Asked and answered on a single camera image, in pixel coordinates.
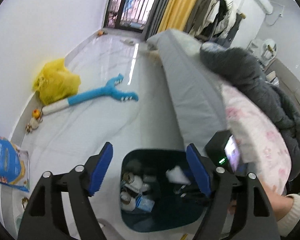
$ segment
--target trash can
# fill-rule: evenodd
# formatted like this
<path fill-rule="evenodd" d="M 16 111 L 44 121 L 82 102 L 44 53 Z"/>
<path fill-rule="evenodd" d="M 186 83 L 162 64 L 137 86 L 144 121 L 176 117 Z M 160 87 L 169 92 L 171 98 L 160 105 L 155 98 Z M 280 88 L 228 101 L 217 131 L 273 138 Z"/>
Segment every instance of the trash can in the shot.
<path fill-rule="evenodd" d="M 124 223 L 137 232 L 154 232 L 178 228 L 197 221 L 205 207 L 196 200 L 184 200 L 175 194 L 176 184 L 170 183 L 166 171 L 180 166 L 191 174 L 186 153 L 175 150 L 138 149 L 128 153 L 122 162 L 121 184 L 127 172 L 146 179 L 150 186 L 149 198 L 154 201 L 151 212 L 136 208 L 133 211 L 121 209 Z"/>

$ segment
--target orange object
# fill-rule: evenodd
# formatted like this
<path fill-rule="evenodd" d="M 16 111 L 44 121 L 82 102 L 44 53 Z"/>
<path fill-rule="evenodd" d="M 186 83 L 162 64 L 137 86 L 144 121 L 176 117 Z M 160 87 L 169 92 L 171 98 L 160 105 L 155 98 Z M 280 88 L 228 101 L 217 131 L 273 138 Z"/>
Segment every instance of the orange object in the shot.
<path fill-rule="evenodd" d="M 41 112 L 39 109 L 34 109 L 32 112 L 32 117 L 34 117 L 35 119 L 39 119 L 41 115 Z"/>

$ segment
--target person's hand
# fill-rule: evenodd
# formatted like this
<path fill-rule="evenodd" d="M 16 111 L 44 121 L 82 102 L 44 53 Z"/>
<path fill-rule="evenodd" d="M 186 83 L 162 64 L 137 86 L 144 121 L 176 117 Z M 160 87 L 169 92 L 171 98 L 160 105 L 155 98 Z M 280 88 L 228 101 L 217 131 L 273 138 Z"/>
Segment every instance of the person's hand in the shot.
<path fill-rule="evenodd" d="M 262 179 L 260 179 L 260 182 L 270 201 L 274 215 L 277 221 L 279 221 L 290 212 L 293 207 L 293 198 L 279 195 L 276 193 L 276 186 L 273 186 L 271 189 Z"/>

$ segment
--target white wall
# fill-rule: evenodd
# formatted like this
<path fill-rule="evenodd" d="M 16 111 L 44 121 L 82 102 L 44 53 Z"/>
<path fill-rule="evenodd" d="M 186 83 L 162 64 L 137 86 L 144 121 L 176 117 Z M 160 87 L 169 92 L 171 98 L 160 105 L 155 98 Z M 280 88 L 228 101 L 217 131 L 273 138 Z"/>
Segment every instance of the white wall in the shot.
<path fill-rule="evenodd" d="M 233 0 L 239 10 L 247 18 L 241 21 L 240 28 L 232 41 L 231 47 L 247 48 L 250 42 L 256 37 L 265 14 L 261 7 L 254 0 Z"/>
<path fill-rule="evenodd" d="M 277 58 L 300 80 L 300 8 L 292 0 L 275 1 L 285 5 L 283 17 L 271 27 L 263 23 L 257 37 L 274 39 L 278 46 Z M 273 24 L 282 7 L 274 4 L 274 10 L 273 16 L 266 17 L 269 24 Z"/>
<path fill-rule="evenodd" d="M 64 57 L 101 28 L 107 2 L 3 1 L 0 5 L 1 136 L 9 137 L 40 68 L 45 62 Z"/>

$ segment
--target gray fluffy blanket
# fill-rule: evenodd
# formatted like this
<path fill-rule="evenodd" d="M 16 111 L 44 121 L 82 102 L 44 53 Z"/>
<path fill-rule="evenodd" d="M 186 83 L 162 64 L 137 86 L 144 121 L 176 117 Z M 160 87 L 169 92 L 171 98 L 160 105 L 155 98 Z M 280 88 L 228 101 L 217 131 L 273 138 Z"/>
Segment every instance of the gray fluffy blanket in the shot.
<path fill-rule="evenodd" d="M 258 61 L 245 49 L 223 49 L 207 42 L 200 56 L 208 69 L 246 95 L 277 127 L 291 156 L 289 180 L 295 179 L 300 173 L 300 114 L 293 102 L 280 88 L 265 82 Z"/>

